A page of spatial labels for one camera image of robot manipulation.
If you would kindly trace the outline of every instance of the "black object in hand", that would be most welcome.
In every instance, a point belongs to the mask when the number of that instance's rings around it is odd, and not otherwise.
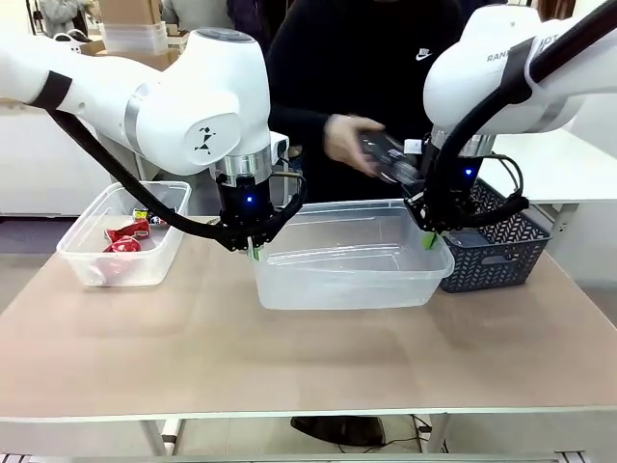
[[[377,164],[380,178],[388,183],[411,185],[420,178],[416,158],[405,155],[400,143],[387,133],[379,131],[361,132],[359,135],[362,151]]]

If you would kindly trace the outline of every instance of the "table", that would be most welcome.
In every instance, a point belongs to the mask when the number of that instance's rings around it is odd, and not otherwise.
[[[549,249],[559,246],[580,204],[617,201],[617,159],[563,128],[499,135],[493,151],[521,166],[524,195],[553,223]],[[496,161],[485,161],[479,176],[503,196],[514,191],[512,179]]]
[[[160,286],[83,288],[53,256],[0,316],[0,420],[142,421],[161,453],[155,420],[604,409],[615,351],[546,254],[525,286],[275,312],[246,257],[185,236]]]

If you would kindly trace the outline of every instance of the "dark blue plastic basket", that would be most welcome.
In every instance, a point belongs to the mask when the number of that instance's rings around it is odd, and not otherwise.
[[[478,212],[502,204],[504,198],[478,180],[472,195]],[[477,291],[522,285],[547,246],[550,233],[524,213],[479,230],[451,231],[444,237],[454,260],[454,273],[444,279],[446,292]]]

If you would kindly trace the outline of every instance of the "beige tabletop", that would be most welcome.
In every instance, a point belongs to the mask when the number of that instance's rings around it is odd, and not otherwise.
[[[83,288],[54,256],[0,316],[0,417],[613,407],[616,352],[613,326],[546,255],[516,288],[272,312],[245,257],[186,236],[155,287]]]

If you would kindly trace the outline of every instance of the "green object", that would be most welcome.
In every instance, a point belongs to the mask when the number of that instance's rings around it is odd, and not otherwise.
[[[434,231],[430,231],[422,236],[422,247],[427,251],[429,249],[433,249],[435,243],[437,242],[437,234]]]

